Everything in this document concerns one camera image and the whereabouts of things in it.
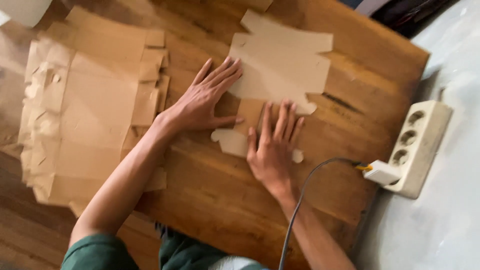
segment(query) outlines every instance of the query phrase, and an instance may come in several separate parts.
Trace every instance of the wooden tabletop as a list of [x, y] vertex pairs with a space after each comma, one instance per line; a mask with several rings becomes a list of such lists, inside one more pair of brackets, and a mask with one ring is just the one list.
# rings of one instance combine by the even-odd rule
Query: wooden tabletop
[[[227, 56], [246, 7], [222, 0], [64, 1], [80, 4], [122, 23], [167, 30], [171, 76], [167, 106], [185, 92], [204, 62], [216, 65]], [[68, 10], [54, 0], [41, 23], [26, 30], [2, 27], [9, 42], [0, 59], [0, 150], [19, 157], [15, 145], [23, 98], [23, 71], [31, 38]], [[318, 163], [335, 157], [373, 161], [389, 157], [428, 53], [385, 27], [334, 0], [275, 0], [268, 16], [299, 29], [334, 34], [334, 50], [324, 54], [331, 67], [318, 105], [307, 117], [300, 138], [305, 160], [295, 165], [301, 184]], [[216, 112], [236, 112], [239, 101], [225, 95]], [[168, 187], [146, 193], [137, 209], [175, 229], [235, 255], [277, 266], [287, 221], [279, 206], [251, 175], [243, 159], [222, 154], [211, 131], [180, 135], [167, 151]], [[307, 200], [318, 218], [346, 251], [355, 243], [359, 223], [376, 191], [358, 171], [341, 164], [312, 178]], [[287, 264], [305, 269], [294, 239]]]

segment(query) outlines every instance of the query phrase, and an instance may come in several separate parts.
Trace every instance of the white plug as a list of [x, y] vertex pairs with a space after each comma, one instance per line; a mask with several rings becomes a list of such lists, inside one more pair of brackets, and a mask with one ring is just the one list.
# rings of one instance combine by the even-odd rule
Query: white plug
[[369, 165], [372, 169], [364, 170], [363, 177], [380, 185], [389, 185], [402, 178], [402, 173], [398, 167], [393, 167], [383, 161], [375, 160]]

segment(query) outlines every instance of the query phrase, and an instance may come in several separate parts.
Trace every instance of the white power strip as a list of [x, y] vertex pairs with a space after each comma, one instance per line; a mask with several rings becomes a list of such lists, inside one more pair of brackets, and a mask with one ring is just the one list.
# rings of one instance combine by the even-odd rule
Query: white power strip
[[405, 197], [418, 198], [452, 111], [452, 108], [434, 100], [410, 107], [388, 162], [400, 171], [401, 177], [390, 184], [381, 183], [383, 188]]

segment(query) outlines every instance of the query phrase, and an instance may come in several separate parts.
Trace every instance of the dark object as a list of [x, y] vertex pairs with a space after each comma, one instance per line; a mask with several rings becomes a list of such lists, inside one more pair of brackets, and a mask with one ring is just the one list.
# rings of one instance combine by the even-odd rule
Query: dark object
[[411, 37], [423, 21], [451, 0], [392, 0], [377, 10], [372, 19]]

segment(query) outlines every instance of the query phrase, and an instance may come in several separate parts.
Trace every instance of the person's left hand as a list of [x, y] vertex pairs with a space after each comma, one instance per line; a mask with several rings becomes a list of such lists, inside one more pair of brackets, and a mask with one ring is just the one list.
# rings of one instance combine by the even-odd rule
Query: person's left hand
[[180, 131], [214, 129], [230, 123], [240, 123], [236, 115], [215, 117], [214, 108], [220, 97], [241, 77], [241, 60], [227, 57], [225, 61], [208, 76], [212, 65], [210, 58], [193, 80], [185, 94], [164, 113], [171, 114], [172, 121]]

